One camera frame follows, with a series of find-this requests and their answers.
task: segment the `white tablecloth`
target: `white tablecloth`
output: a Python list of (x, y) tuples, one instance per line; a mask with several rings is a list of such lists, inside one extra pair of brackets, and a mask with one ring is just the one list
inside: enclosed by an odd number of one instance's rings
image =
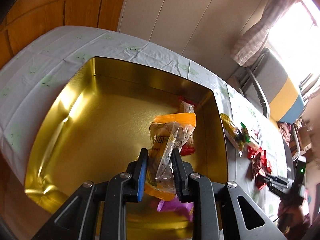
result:
[[(0, 150), (22, 184), (33, 141), (48, 110), (69, 79), (94, 56), (148, 65), (210, 88), (221, 113), (259, 131), (273, 173), (286, 176), (280, 134), (214, 73), (149, 41), (98, 28), (62, 26), (33, 41), (0, 70)], [(246, 154), (240, 157), (229, 143), (228, 150), (229, 179), (237, 181), (267, 215), (276, 214), (279, 200), (266, 189), (260, 193), (255, 189), (247, 176)]]

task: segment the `orange wood wall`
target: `orange wood wall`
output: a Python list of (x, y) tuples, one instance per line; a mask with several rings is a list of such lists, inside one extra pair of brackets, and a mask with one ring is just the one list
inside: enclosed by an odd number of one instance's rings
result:
[(124, 0), (17, 0), (0, 24), (0, 68), (29, 43), (62, 25), (116, 31)]

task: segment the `silver screw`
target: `silver screw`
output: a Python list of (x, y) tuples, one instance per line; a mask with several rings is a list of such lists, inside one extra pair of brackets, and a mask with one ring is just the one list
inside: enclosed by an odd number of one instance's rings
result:
[(84, 187), (92, 187), (92, 185), (93, 185), (93, 182), (91, 180), (87, 180), (82, 184), (82, 186)]
[(200, 174), (199, 173), (196, 173), (196, 172), (193, 172), (193, 173), (190, 173), (190, 178), (192, 179), (199, 179), (200, 178)]
[(123, 178), (123, 179), (130, 178), (130, 173), (122, 172), (122, 173), (120, 174), (120, 177)]
[(231, 188), (235, 188), (236, 186), (238, 186), (238, 184), (233, 180), (229, 180), (227, 182), (227, 185), (228, 185), (228, 187), (231, 187)]

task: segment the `gold tray wall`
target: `gold tray wall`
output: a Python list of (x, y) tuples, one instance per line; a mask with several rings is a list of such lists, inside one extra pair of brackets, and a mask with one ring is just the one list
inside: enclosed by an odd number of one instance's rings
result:
[[(178, 112), (179, 96), (198, 104), (196, 152), (183, 160), (212, 181), (226, 183), (225, 138), (210, 89), (156, 68), (94, 57), (68, 82), (41, 125), (29, 158), (26, 194), (54, 213), (84, 181), (99, 183), (125, 171), (141, 148), (151, 148), (153, 118)], [(185, 217), (159, 213), (156, 205), (146, 194), (142, 203), (127, 204), (128, 239), (192, 236)]]

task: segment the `yellow snack package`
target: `yellow snack package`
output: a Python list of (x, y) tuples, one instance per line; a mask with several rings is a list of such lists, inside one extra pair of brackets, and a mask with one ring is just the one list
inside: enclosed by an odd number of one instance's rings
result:
[(158, 115), (149, 127), (152, 148), (149, 150), (145, 192), (170, 201), (176, 195), (172, 165), (172, 150), (179, 151), (196, 127), (196, 114)]

